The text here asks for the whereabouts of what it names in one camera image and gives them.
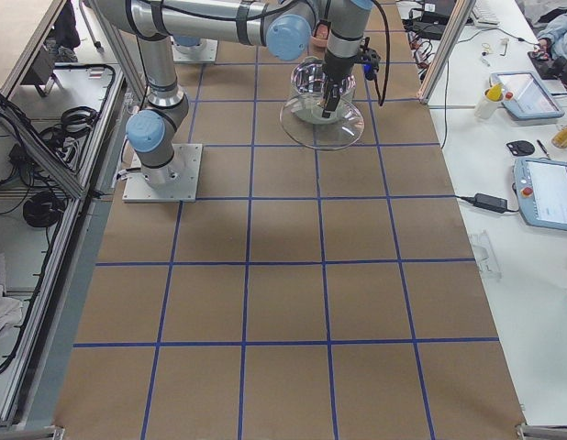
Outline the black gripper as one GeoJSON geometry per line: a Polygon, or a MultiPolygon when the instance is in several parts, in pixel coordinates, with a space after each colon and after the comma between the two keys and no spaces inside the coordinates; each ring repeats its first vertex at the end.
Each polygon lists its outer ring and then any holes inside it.
{"type": "Polygon", "coordinates": [[[358,56],[357,46],[327,46],[324,56],[323,72],[325,81],[322,94],[322,117],[330,118],[339,105],[339,84],[330,78],[346,78],[352,73],[358,56]]]}

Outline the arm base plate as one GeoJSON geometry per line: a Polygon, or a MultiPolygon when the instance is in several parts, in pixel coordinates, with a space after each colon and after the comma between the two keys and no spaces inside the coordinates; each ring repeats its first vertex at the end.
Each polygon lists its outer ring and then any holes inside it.
{"type": "Polygon", "coordinates": [[[203,153],[202,144],[173,144],[172,161],[159,169],[142,168],[133,154],[127,175],[123,201],[127,203],[194,202],[203,153]]]}
{"type": "Polygon", "coordinates": [[[209,64],[217,57],[216,40],[207,38],[172,38],[173,61],[178,64],[209,64]]]}

